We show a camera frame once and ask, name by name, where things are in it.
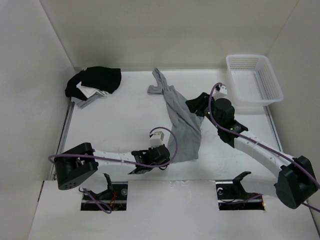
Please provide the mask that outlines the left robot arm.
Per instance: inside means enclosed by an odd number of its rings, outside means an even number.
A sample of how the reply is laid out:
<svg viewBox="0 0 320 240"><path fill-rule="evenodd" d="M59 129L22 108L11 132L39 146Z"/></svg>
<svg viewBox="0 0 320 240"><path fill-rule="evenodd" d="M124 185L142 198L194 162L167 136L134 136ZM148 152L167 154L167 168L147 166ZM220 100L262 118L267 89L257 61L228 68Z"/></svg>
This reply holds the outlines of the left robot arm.
<svg viewBox="0 0 320 240"><path fill-rule="evenodd" d="M170 152L165 145L126 153L105 152L88 142L53 159L59 190L80 188L97 200L109 200L118 183L138 180L155 168L165 168Z"/></svg>

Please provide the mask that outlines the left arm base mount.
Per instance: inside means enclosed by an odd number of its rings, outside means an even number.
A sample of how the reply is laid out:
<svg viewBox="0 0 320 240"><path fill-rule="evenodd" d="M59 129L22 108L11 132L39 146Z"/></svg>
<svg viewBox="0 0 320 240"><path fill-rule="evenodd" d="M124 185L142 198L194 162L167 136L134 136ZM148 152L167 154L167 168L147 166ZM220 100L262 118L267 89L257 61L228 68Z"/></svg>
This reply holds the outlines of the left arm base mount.
<svg viewBox="0 0 320 240"><path fill-rule="evenodd" d="M80 205L81 211L103 211L105 213L123 212L127 210L128 183L113 182L113 187L109 187L101 193L94 193L87 190L88 196L82 188L78 191L82 193Z"/></svg>

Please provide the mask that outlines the white folded tank top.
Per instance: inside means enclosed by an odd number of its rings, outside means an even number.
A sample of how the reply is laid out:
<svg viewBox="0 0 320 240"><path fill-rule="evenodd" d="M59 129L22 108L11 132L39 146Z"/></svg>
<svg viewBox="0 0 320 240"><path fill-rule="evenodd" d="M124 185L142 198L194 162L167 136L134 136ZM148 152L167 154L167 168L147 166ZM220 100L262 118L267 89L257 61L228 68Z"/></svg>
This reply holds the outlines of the white folded tank top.
<svg viewBox="0 0 320 240"><path fill-rule="evenodd" d="M109 94L107 91L99 90L93 87L83 86L81 81L76 85L76 87L82 92L83 95L85 95L87 99L95 94L101 95L103 97L106 97Z"/></svg>

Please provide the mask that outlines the aluminium table rail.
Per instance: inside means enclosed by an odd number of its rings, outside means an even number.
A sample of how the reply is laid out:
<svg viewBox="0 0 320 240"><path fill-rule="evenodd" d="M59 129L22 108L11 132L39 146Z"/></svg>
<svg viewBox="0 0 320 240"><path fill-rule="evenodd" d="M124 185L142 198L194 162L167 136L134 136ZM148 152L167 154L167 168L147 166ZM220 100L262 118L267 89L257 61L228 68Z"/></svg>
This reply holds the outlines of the aluminium table rail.
<svg viewBox="0 0 320 240"><path fill-rule="evenodd" d="M274 141L276 142L276 145L277 145L276 148L282 152L283 151L283 147L282 147L282 144L281 144L281 141L280 141L280 138L279 138L279 135L278 135L278 132L277 132L277 129L276 129L276 125L275 125L275 122L273 120L270 108L268 106L264 106L263 109L264 109L268 124L269 124L269 126L271 128L271 131L272 131L272 137L273 137Z"/></svg>
<svg viewBox="0 0 320 240"><path fill-rule="evenodd" d="M72 115L73 115L73 111L74 111L74 107L75 107L75 103L70 100L69 103L68 103L66 114L65 114L65 119L64 119L64 122L63 122L63 127L62 127L62 131L61 131L61 134L60 134L60 138L59 138L56 154L61 154L63 152L63 150L64 150L66 139L67 139L67 135L68 135L68 131L69 131L69 127L70 127L70 123L71 123L71 119L72 119ZM50 168L50 172L49 172L49 175L48 175L48 180L49 181L56 180L56 170L55 170L55 167L54 167L53 164L52 164L52 166Z"/></svg>

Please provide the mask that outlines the left aluminium table rail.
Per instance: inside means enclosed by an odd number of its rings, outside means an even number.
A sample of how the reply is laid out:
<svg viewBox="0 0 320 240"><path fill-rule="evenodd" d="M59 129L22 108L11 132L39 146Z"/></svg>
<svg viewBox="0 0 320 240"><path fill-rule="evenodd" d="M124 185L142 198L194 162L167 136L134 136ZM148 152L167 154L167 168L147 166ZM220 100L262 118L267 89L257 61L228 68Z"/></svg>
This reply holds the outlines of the left aluminium table rail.
<svg viewBox="0 0 320 240"><path fill-rule="evenodd" d="M61 154L63 152L63 150L64 150L66 139L67 139L67 135L68 135L68 131L69 131L69 127L70 127L70 123L71 123L71 119L72 119L72 115L73 115L73 111L74 111L74 107L75 107L75 103L70 100L69 103L68 103L66 114L65 114L65 119L64 119L64 122L63 122L63 127L62 127L62 131L61 131L61 134L60 134L60 138L59 138L56 154ZM48 180L49 181L56 180L56 170L55 170L55 167L54 167L53 164L52 164L52 166L50 168L50 172L49 172L49 175L48 175Z"/></svg>

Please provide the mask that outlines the right aluminium table rail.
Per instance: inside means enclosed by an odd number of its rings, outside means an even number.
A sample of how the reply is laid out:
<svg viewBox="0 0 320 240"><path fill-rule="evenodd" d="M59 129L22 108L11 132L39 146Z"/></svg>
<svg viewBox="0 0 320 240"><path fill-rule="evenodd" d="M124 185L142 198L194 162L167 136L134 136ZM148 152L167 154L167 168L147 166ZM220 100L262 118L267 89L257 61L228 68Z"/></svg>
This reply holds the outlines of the right aluminium table rail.
<svg viewBox="0 0 320 240"><path fill-rule="evenodd" d="M276 129L276 125L275 125L275 122L273 120L270 108L268 106L264 106L263 109L264 109L268 124L269 124L269 126L271 128L271 131L272 131L272 137L273 137L274 141L276 142L276 145L277 145L276 148L282 152L283 151L283 147L282 147L282 144L281 144L281 141L280 141L280 138L279 138L279 135L278 135L278 132L277 132L277 129Z"/></svg>

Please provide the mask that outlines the white plastic basket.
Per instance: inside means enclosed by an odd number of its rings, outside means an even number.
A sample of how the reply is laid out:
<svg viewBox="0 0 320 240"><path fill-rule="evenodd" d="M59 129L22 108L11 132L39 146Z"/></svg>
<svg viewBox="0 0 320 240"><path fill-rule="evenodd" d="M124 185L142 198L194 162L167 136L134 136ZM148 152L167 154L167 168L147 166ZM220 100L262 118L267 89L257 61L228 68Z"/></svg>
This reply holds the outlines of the white plastic basket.
<svg viewBox="0 0 320 240"><path fill-rule="evenodd" d="M228 90L239 107L265 107L283 101L278 78L264 55L232 54L225 58Z"/></svg>

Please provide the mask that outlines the grey tank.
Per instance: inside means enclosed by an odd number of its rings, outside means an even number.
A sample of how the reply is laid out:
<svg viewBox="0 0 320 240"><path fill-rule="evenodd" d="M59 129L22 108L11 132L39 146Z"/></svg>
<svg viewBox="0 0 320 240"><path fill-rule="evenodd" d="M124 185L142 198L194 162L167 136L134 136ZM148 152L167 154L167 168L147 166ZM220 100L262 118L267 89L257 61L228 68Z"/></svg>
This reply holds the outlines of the grey tank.
<svg viewBox="0 0 320 240"><path fill-rule="evenodd" d="M155 68L152 75L157 85L150 85L147 89L149 95L162 95L169 119L172 123L171 131L173 135L169 137L167 148L173 155L178 151L173 159L174 163L195 161L199 158L199 149L202 141L201 124L202 117L191 113L186 105L187 99L179 93L173 85L168 85L165 76Z"/></svg>
<svg viewBox="0 0 320 240"><path fill-rule="evenodd" d="M80 100L76 97L71 97L71 102L73 102L78 108L83 109L86 106L90 105L92 102L94 102L97 99L105 98L106 95L102 95L98 92L96 92L94 95L90 96L87 100Z"/></svg>

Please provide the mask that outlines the grey folded tank top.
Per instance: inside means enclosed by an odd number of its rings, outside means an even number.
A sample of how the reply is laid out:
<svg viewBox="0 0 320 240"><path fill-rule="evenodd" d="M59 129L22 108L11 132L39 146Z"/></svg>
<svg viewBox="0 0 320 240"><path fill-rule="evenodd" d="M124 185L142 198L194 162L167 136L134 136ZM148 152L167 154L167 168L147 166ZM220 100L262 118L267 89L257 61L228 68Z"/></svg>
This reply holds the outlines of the grey folded tank top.
<svg viewBox="0 0 320 240"><path fill-rule="evenodd" d="M86 106L90 105L92 102L94 102L97 99L105 98L106 95L102 95L98 92L96 92L94 95L90 96L87 100L80 100L76 97L71 97L71 102L73 102L78 108L83 109Z"/></svg>

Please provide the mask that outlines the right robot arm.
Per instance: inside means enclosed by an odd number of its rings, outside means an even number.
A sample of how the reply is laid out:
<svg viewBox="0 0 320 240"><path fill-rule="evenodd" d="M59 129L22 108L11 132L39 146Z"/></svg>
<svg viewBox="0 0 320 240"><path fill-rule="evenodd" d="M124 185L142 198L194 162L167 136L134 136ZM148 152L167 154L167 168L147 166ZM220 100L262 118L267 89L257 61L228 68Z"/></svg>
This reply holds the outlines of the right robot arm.
<svg viewBox="0 0 320 240"><path fill-rule="evenodd" d="M235 182L231 190L236 197L258 192L277 197L288 208L296 209L319 190L310 160L290 156L263 143L235 120L235 108L228 99L215 100L203 92L185 103L192 114L210 120L224 143L247 154L275 176L272 181L260 178Z"/></svg>

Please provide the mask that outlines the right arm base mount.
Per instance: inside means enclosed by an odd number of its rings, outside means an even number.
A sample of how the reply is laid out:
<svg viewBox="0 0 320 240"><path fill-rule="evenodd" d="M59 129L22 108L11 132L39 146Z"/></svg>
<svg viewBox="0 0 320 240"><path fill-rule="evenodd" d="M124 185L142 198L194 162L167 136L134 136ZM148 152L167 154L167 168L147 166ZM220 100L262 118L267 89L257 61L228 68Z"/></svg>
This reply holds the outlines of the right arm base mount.
<svg viewBox="0 0 320 240"><path fill-rule="evenodd" d="M218 208L220 211L264 211L261 194L247 192L240 183L216 181Z"/></svg>

